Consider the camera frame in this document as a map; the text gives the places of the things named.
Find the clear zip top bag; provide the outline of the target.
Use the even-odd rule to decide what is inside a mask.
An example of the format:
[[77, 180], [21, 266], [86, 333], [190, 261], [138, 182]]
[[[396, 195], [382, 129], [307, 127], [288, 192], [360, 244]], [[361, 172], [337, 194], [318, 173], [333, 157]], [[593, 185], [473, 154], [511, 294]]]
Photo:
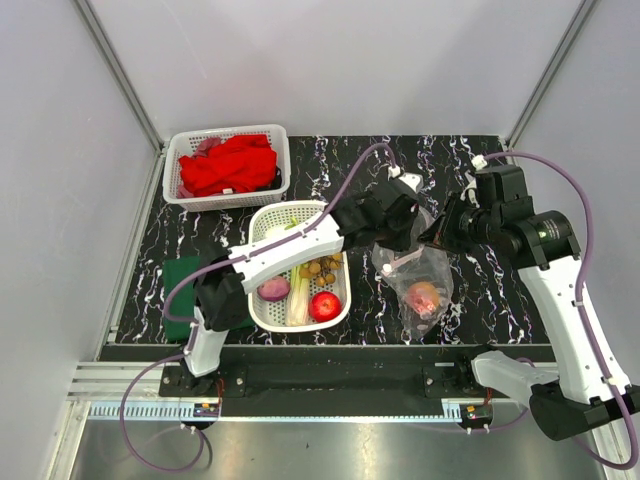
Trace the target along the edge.
[[454, 289], [447, 254], [418, 241], [434, 219], [420, 208], [410, 233], [410, 246], [400, 252], [376, 244], [372, 263], [381, 279], [396, 293], [403, 331], [412, 339], [424, 337], [446, 313]]

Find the orange fake fruit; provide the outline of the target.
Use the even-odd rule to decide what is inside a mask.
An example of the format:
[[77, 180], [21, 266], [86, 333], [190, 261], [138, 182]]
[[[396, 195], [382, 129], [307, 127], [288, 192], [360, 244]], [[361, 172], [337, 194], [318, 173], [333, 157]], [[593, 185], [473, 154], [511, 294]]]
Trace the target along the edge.
[[422, 319], [431, 317], [441, 306], [441, 296], [435, 286], [426, 281], [412, 284], [405, 295], [405, 303]]

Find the red fake apple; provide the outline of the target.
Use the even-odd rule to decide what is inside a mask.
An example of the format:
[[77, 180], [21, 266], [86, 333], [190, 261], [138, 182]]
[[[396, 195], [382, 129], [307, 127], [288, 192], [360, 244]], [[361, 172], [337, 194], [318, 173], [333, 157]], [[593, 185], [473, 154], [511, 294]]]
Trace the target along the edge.
[[342, 304], [337, 295], [329, 291], [315, 294], [308, 306], [309, 316], [318, 323], [335, 319], [342, 311]]

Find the beige fake garlic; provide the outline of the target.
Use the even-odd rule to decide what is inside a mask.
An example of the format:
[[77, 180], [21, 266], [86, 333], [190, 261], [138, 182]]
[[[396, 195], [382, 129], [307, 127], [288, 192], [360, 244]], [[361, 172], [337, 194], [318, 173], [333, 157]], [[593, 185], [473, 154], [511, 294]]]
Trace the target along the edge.
[[308, 321], [308, 302], [310, 281], [305, 263], [293, 267], [290, 271], [290, 291], [287, 297], [285, 325], [301, 327]]

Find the purple fake onion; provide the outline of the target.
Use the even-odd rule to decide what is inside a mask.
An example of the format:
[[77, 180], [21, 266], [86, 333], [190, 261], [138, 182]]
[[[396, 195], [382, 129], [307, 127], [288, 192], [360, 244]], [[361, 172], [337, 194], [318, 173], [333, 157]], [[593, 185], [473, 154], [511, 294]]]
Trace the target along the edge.
[[289, 281], [283, 276], [275, 276], [257, 289], [258, 296], [267, 302], [279, 302], [285, 299], [291, 290]]

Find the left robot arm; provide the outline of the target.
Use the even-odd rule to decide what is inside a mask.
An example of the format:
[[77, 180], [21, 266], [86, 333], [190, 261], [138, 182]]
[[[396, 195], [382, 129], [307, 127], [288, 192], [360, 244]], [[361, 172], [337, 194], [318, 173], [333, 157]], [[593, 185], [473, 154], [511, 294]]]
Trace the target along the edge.
[[214, 388], [229, 329], [249, 315], [247, 296], [272, 277], [321, 256], [375, 243], [407, 249], [421, 188], [420, 176], [403, 174], [342, 199], [270, 240], [218, 249], [214, 261], [189, 279], [195, 324], [184, 348], [181, 384], [196, 396]]

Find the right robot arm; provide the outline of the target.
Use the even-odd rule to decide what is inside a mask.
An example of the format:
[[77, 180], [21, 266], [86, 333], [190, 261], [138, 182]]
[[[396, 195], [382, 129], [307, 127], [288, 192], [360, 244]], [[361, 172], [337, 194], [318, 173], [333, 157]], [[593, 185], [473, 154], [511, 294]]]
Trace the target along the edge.
[[504, 165], [476, 175], [476, 201], [454, 193], [419, 237], [420, 243], [456, 254], [487, 245], [506, 257], [543, 321], [558, 372], [552, 374], [509, 358], [495, 347], [479, 347], [454, 371], [466, 396], [486, 388], [527, 407], [554, 441], [565, 440], [639, 410], [639, 388], [622, 371], [598, 323], [591, 328], [607, 368], [597, 363], [580, 314], [595, 314], [587, 293], [576, 294], [584, 263], [569, 220], [558, 211], [537, 214], [521, 168]]

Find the large white perforated basket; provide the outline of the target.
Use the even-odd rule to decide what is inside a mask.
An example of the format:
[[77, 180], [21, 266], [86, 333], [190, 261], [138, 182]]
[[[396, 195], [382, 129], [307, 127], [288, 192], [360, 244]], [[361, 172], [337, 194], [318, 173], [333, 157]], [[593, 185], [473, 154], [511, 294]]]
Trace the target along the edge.
[[[274, 243], [286, 236], [302, 232], [321, 216], [325, 207], [326, 204], [321, 201], [305, 200], [281, 202], [261, 208], [251, 219], [248, 243], [242, 247], [243, 253], [247, 254], [249, 251]], [[337, 240], [337, 229], [333, 226], [333, 219], [326, 217], [310, 233], [241, 263], [238, 270], [245, 275], [247, 286], [259, 287], [278, 275], [289, 281], [293, 267], [335, 253], [341, 253], [341, 245]], [[279, 302], [267, 302], [253, 291], [248, 294], [248, 308], [256, 325], [271, 332], [293, 334], [331, 328], [344, 320], [351, 306], [351, 291], [347, 254], [341, 254], [343, 267], [337, 273], [335, 284], [319, 288], [309, 280], [309, 302], [321, 291], [329, 291], [339, 297], [342, 311], [335, 319], [318, 323], [308, 314], [306, 325], [288, 327], [285, 325], [287, 298]]]

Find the red cloth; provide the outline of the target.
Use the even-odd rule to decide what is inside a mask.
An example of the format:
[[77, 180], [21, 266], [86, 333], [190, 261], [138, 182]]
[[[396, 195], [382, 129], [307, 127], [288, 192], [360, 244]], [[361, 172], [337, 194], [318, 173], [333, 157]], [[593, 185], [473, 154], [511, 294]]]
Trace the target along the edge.
[[234, 135], [207, 157], [180, 157], [179, 165], [179, 198], [254, 193], [271, 187], [279, 174], [266, 134]]

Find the grey pink cloth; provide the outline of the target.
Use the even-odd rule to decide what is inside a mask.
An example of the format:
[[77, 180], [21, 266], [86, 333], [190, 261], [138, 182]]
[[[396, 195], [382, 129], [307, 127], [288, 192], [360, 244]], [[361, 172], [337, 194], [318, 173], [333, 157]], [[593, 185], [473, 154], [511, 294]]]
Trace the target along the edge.
[[209, 152], [222, 144], [219, 137], [210, 137], [203, 140], [192, 154], [193, 158], [207, 157]]

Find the small white basket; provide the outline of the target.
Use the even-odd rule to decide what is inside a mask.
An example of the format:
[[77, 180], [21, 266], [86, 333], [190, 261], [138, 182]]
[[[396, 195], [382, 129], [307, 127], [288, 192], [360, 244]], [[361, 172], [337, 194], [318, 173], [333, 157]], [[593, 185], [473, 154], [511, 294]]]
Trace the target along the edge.
[[[205, 139], [219, 137], [223, 141], [234, 135], [266, 134], [277, 153], [278, 178], [266, 190], [246, 194], [220, 194], [207, 197], [179, 198], [181, 184], [179, 158], [191, 155]], [[190, 212], [202, 212], [240, 207], [263, 206], [279, 201], [290, 186], [291, 162], [286, 130], [279, 125], [253, 125], [233, 128], [199, 130], [175, 135], [169, 144], [163, 177], [163, 196], [166, 202]]]

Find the green cloth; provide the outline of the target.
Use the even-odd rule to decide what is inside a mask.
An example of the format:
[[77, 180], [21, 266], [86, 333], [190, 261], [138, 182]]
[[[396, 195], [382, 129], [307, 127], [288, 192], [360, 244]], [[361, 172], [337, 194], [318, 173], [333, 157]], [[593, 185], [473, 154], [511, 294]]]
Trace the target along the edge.
[[[208, 266], [210, 260], [199, 256], [185, 256], [167, 260], [163, 267], [163, 282], [165, 297], [187, 276], [203, 267]], [[195, 297], [193, 284], [183, 287], [171, 302], [169, 312], [173, 317], [187, 317], [194, 319]], [[166, 340], [169, 343], [181, 343], [188, 340], [191, 327], [188, 322], [176, 322], [163, 315], [163, 327]]]

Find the right aluminium frame post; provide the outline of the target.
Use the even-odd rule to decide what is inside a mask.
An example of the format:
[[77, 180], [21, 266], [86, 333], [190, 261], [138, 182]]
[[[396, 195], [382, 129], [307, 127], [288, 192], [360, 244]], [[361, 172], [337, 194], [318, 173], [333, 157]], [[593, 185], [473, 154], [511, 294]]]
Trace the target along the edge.
[[526, 128], [553, 86], [556, 77], [560, 73], [583, 30], [588, 25], [600, 4], [601, 2], [599, 0], [581, 0], [578, 3], [576, 10], [560, 40], [556, 44], [551, 57], [544, 67], [514, 126], [504, 138], [504, 145], [506, 147], [515, 147], [522, 138]]

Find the aluminium frame post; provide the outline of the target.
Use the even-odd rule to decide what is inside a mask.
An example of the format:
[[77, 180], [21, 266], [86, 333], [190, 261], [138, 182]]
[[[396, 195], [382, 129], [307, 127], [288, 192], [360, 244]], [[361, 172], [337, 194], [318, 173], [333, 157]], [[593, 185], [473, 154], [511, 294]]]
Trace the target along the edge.
[[87, 0], [71, 0], [71, 4], [91, 37], [148, 143], [155, 152], [161, 152], [165, 141], [153, 125], [92, 3]]
[[506, 147], [515, 147], [522, 138], [526, 128], [553, 86], [556, 77], [560, 73], [583, 30], [588, 25], [600, 4], [601, 2], [599, 0], [581, 0], [578, 3], [576, 10], [560, 40], [556, 44], [551, 57], [544, 67], [514, 126], [504, 138], [504, 145]]

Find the left aluminium frame post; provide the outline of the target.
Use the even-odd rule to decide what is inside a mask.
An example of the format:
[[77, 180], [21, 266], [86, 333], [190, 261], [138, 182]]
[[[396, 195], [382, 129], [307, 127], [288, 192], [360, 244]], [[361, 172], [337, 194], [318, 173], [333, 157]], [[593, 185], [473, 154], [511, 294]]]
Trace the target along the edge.
[[71, 0], [71, 4], [91, 37], [148, 143], [155, 152], [161, 152], [165, 141], [153, 125], [92, 3], [87, 0]]

